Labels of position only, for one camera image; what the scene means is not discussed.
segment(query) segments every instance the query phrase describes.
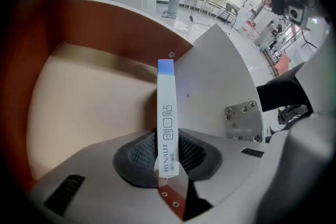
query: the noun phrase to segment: white box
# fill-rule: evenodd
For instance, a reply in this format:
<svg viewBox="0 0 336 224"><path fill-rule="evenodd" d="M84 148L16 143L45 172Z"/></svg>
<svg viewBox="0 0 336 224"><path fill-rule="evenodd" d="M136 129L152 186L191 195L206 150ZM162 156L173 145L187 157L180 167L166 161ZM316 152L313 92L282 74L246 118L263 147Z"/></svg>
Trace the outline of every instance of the white box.
<svg viewBox="0 0 336 224"><path fill-rule="evenodd" d="M179 127L177 124L177 101L173 60L157 63L157 139L159 177L174 177L179 172Z"/></svg>

